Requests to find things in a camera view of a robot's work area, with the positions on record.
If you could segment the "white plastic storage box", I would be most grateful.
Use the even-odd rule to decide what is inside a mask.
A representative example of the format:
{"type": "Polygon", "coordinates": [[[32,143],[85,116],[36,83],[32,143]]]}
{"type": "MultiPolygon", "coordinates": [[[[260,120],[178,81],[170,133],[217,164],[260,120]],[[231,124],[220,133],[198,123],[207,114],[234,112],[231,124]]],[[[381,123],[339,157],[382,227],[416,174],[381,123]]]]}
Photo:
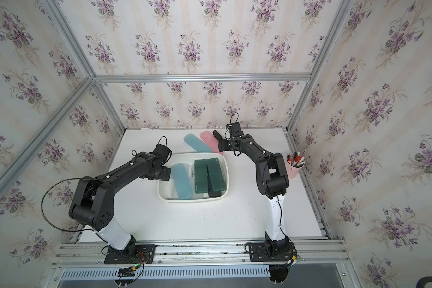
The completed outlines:
{"type": "Polygon", "coordinates": [[[163,202],[174,203],[174,204],[183,204],[183,203],[198,203],[198,202],[209,202],[222,199],[226,197],[229,193],[229,169],[226,162],[226,159],[221,155],[214,152],[188,152],[188,153],[180,153],[174,154],[171,159],[168,161],[166,166],[168,168],[172,168],[173,165],[183,163],[187,167],[188,176],[190,179],[190,184],[193,189],[193,197],[189,200],[179,200],[178,195],[176,193],[173,177],[170,177],[168,182],[159,182],[157,188],[158,198],[163,202]],[[223,191],[223,194],[219,198],[209,198],[208,192],[204,194],[196,194],[194,189],[194,161],[195,160],[207,160],[210,158],[217,158],[219,160],[224,180],[226,182],[227,189],[223,191]]]}

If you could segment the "teal pencil case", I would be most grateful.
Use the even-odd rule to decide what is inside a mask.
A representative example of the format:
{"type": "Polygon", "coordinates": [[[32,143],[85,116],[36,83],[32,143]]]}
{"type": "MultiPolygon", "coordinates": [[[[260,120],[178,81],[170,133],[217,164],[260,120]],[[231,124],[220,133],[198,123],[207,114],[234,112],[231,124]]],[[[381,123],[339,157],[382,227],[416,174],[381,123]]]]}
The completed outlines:
{"type": "Polygon", "coordinates": [[[171,175],[173,177],[176,193],[179,200],[189,200],[193,197],[193,189],[190,184],[187,167],[183,163],[172,166],[171,175]]]}
{"type": "Polygon", "coordinates": [[[184,142],[191,148],[193,148],[196,152],[212,152],[212,149],[195,134],[187,134],[184,137],[184,142]]]}

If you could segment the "pink pencil case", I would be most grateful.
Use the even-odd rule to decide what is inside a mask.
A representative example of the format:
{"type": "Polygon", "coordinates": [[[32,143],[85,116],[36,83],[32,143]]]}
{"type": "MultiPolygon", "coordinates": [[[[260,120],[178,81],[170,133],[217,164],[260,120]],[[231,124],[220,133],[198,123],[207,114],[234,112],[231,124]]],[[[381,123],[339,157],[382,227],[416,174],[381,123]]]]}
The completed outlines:
{"type": "Polygon", "coordinates": [[[199,137],[207,146],[211,148],[212,152],[224,154],[224,152],[219,151],[218,140],[209,130],[201,132],[199,137]]]}

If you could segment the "dark green pencil case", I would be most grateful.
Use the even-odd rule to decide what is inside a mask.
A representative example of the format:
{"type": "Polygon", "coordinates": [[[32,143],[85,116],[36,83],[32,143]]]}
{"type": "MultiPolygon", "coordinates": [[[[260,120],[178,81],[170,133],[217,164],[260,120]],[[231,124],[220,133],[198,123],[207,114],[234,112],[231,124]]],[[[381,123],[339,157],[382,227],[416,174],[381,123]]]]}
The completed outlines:
{"type": "Polygon", "coordinates": [[[208,169],[208,176],[210,178],[211,189],[213,192],[223,192],[227,189],[224,180],[223,172],[217,158],[210,158],[206,160],[208,169]]]}
{"type": "Polygon", "coordinates": [[[196,194],[204,194],[209,191],[206,160],[194,161],[194,189],[196,194]]]}

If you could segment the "black pencil case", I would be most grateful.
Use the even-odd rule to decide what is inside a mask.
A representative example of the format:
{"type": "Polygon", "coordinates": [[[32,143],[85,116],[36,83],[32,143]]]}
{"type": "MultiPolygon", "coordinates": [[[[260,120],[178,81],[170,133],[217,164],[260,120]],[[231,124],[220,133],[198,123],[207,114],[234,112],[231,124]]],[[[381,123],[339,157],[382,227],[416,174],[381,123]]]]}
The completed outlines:
{"type": "Polygon", "coordinates": [[[223,194],[222,191],[213,191],[213,190],[210,190],[208,192],[208,197],[209,198],[219,198],[219,197],[222,196],[222,194],[223,194]]]}

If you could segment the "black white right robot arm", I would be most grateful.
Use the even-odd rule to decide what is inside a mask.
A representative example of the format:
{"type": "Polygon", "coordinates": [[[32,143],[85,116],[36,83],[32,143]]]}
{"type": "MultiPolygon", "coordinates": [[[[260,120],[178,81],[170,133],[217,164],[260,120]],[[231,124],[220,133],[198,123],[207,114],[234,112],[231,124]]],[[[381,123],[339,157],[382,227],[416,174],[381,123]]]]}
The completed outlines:
{"type": "Polygon", "coordinates": [[[289,177],[283,156],[261,147],[249,135],[231,136],[225,139],[216,130],[212,132],[218,140],[221,152],[232,151],[236,156],[246,155],[255,165],[256,184],[260,194],[266,197],[268,207],[268,228],[265,231],[265,250],[270,259],[279,259],[293,250],[284,228],[284,198],[289,187],[289,177]]]}

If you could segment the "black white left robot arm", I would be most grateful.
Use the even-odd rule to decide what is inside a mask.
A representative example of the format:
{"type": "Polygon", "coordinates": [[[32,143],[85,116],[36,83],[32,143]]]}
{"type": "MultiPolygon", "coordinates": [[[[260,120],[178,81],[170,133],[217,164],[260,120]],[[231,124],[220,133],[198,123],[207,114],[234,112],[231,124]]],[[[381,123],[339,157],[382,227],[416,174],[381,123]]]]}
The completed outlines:
{"type": "Polygon", "coordinates": [[[137,153],[110,172],[81,178],[68,210],[69,217],[94,229],[111,249],[123,254],[133,253],[136,241],[115,219],[114,197],[138,178],[169,181],[171,169],[166,163],[171,156],[169,148],[157,145],[152,152],[137,153]]]}

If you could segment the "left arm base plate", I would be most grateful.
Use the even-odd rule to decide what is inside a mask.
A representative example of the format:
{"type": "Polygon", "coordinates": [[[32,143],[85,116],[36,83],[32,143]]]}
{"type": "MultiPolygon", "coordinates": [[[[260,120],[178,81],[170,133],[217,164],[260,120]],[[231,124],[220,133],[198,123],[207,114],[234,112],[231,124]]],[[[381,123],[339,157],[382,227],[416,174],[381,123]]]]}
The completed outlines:
{"type": "Polygon", "coordinates": [[[109,247],[104,258],[104,264],[140,264],[141,262],[152,264],[156,248],[157,246],[153,244],[136,244],[134,248],[132,246],[126,247],[125,250],[115,250],[109,247]]]}

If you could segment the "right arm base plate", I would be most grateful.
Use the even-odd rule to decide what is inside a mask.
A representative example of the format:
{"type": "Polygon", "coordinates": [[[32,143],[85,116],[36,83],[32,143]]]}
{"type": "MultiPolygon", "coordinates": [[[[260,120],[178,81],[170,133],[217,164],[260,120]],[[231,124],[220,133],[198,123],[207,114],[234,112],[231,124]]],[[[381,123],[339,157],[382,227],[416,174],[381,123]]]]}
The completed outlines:
{"type": "Polygon", "coordinates": [[[244,249],[251,262],[291,263],[298,256],[294,244],[287,240],[247,242],[244,249]]]}

